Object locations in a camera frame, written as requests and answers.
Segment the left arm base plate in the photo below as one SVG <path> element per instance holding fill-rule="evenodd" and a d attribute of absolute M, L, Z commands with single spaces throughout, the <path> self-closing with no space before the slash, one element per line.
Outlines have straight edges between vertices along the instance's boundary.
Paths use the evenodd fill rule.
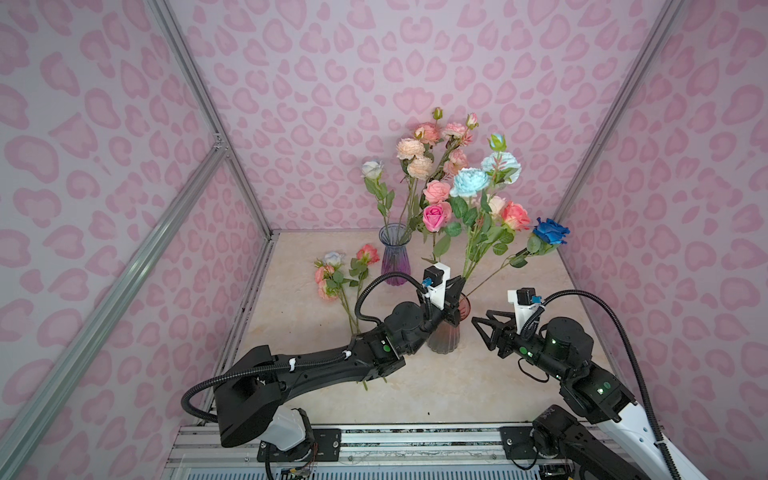
<path fill-rule="evenodd" d="M 298 445 L 287 451 L 261 443 L 257 461 L 264 463 L 336 462 L 339 460 L 342 431 L 338 428 L 313 429 Z"/>

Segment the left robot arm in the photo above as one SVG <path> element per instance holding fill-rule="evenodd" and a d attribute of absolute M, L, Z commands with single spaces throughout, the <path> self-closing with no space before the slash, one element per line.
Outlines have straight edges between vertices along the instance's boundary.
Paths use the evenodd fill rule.
<path fill-rule="evenodd" d="M 417 302 L 401 302 L 383 320 L 362 313 L 371 292 L 389 278 L 412 284 Z M 265 433 L 278 408 L 309 392 L 346 382 L 385 378 L 406 364 L 441 324 L 460 323 L 459 302 L 466 280 L 444 280 L 443 305 L 427 298 L 428 287 L 413 277 L 390 273 L 373 280 L 360 294 L 355 315 L 375 327 L 358 334 L 349 344 L 325 351 L 274 355 L 267 345 L 251 349 L 213 387 L 220 443 L 237 447 Z"/>

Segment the red grey glass vase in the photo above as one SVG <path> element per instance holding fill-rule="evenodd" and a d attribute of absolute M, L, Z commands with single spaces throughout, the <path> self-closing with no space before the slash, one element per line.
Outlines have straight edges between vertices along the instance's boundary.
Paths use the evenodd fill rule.
<path fill-rule="evenodd" d="M 471 303 L 465 294 L 461 294 L 458 306 L 459 322 L 463 322 L 471 313 Z M 449 354 L 456 350 L 460 343 L 461 330 L 459 326 L 443 322 L 431 334 L 427 347 L 437 354 Z"/>

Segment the pink double rose stem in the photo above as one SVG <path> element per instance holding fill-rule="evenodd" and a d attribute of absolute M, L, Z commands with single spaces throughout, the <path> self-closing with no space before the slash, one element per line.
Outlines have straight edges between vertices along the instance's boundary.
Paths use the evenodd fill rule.
<path fill-rule="evenodd" d="M 436 234 L 452 220 L 453 212 L 448 202 L 451 187 L 433 180 L 426 184 L 416 200 L 409 226 L 425 234 Z"/>

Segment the purple blue glass vase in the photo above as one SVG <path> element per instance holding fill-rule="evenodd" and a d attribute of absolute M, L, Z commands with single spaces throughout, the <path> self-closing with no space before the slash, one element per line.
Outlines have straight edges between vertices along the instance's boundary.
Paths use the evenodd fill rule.
<path fill-rule="evenodd" d="M 411 240 L 411 232 L 406 225 L 388 224 L 379 231 L 379 240 L 384 246 L 381 274 L 399 272 L 411 274 L 411 265 L 407 245 Z"/>

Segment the light blue rose stem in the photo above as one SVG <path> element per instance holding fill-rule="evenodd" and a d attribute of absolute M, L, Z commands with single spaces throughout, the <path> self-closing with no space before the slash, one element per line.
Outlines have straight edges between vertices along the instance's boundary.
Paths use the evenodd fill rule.
<path fill-rule="evenodd" d="M 494 133 L 489 140 L 490 153 L 478 167 L 461 170 L 452 181 L 449 203 L 454 219 L 466 233 L 465 215 L 483 194 L 493 197 L 504 187 L 515 183 L 521 164 L 507 146 L 504 135 Z"/>

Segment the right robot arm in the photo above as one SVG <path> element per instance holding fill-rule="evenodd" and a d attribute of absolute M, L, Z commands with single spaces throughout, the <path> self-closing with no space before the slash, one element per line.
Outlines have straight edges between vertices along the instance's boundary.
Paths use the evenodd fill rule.
<path fill-rule="evenodd" d="M 526 338 L 513 313 L 490 310 L 472 324 L 489 350 L 519 361 L 555 379 L 568 405 L 548 407 L 532 421 L 534 451 L 563 456 L 597 479 L 671 479 L 665 446 L 681 479 L 704 479 L 667 439 L 654 435 L 648 412 L 632 392 L 592 360 L 593 338 L 568 317 L 550 320 Z"/>

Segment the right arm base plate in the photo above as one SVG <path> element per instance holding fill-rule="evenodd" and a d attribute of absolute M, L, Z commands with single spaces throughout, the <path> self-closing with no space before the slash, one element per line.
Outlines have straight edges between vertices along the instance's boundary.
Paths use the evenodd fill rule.
<path fill-rule="evenodd" d="M 503 426 L 499 428 L 501 446 L 507 460 L 533 461 L 537 458 L 531 436 L 531 426 Z"/>

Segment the pale blue white rose stem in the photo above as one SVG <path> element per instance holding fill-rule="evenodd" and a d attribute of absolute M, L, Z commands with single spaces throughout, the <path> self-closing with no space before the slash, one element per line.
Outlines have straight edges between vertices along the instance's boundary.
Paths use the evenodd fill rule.
<path fill-rule="evenodd" d="M 383 164 L 378 160 L 366 161 L 361 167 L 361 172 L 366 190 L 376 199 L 377 210 L 382 216 L 384 226 L 388 227 L 395 191 L 383 180 Z"/>

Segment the pink multi bloom rose stem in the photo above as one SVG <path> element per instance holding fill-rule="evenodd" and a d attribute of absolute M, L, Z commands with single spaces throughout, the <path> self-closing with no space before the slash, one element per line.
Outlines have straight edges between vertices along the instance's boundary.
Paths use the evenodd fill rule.
<path fill-rule="evenodd" d="M 463 148 L 473 141 L 472 133 L 479 126 L 478 117 L 470 113 L 463 123 L 449 122 L 442 129 L 442 138 L 445 141 L 445 152 L 435 172 L 435 178 L 442 180 L 446 177 L 456 176 L 461 170 L 468 167 L 468 160 Z"/>

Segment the peach rose stem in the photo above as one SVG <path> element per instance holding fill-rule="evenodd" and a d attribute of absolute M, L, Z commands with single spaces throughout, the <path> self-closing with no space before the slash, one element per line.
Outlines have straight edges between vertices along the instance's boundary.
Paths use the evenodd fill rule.
<path fill-rule="evenodd" d="M 421 188 L 431 177 L 434 159 L 427 146 L 416 138 L 403 138 L 397 143 L 397 158 L 405 174 L 408 193 L 399 220 L 408 229 L 421 203 Z"/>

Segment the blue flower stem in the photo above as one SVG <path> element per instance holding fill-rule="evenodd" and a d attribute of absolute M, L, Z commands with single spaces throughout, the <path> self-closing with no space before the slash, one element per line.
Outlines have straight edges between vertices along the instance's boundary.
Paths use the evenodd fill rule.
<path fill-rule="evenodd" d="M 526 246 L 517 253 L 504 258 L 498 268 L 488 274 L 477 286 L 466 293 L 470 297 L 479 290 L 485 283 L 503 271 L 505 268 L 522 269 L 528 264 L 528 259 L 532 257 L 546 256 L 555 252 L 560 246 L 566 245 L 566 238 L 570 234 L 570 229 L 557 223 L 551 218 L 542 220 L 537 219 L 537 224 L 533 226 Z"/>

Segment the cream and red rose stem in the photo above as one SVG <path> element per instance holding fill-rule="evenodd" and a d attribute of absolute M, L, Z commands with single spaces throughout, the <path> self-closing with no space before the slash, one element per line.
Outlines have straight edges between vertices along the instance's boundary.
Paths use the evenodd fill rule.
<path fill-rule="evenodd" d="M 483 194 L 465 215 L 467 246 L 462 276 L 468 280 L 488 254 L 506 254 L 519 232 L 528 230 L 531 219 L 526 209 L 496 195 Z"/>

